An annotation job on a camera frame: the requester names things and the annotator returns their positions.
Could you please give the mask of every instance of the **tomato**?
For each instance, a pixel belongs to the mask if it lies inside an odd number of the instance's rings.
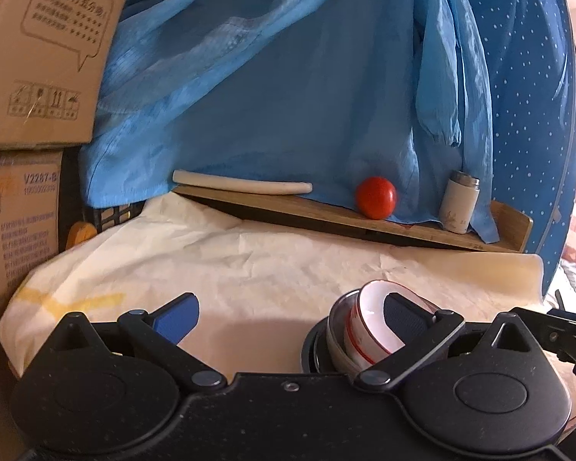
[[[356,189],[356,206],[367,218],[383,220],[397,204],[395,186],[383,177],[369,177]]]

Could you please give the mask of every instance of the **speech bubble print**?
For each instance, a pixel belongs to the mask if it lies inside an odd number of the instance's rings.
[[[77,54],[77,69],[100,50],[113,0],[30,0],[22,32]]]

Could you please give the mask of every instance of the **thermos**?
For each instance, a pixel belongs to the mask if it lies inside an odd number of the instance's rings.
[[[479,179],[462,171],[450,174],[439,212],[444,229],[456,234],[467,232],[479,193]]]

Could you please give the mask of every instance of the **wooden shelf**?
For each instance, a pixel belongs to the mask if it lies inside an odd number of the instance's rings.
[[[491,211],[501,240],[495,244],[485,244],[474,233],[453,234],[436,224],[406,226],[384,220],[370,220],[344,207],[297,196],[245,194],[192,186],[178,186],[175,192],[242,219],[393,243],[395,241],[385,237],[391,235],[415,240],[419,245],[424,241],[476,251],[522,252],[533,225],[530,217],[507,204],[493,201]]]

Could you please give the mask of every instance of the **cardboard box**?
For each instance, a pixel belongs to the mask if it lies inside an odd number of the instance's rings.
[[[0,149],[91,140],[124,0],[0,0]]]
[[[58,252],[61,152],[0,152],[0,317],[28,272]]]

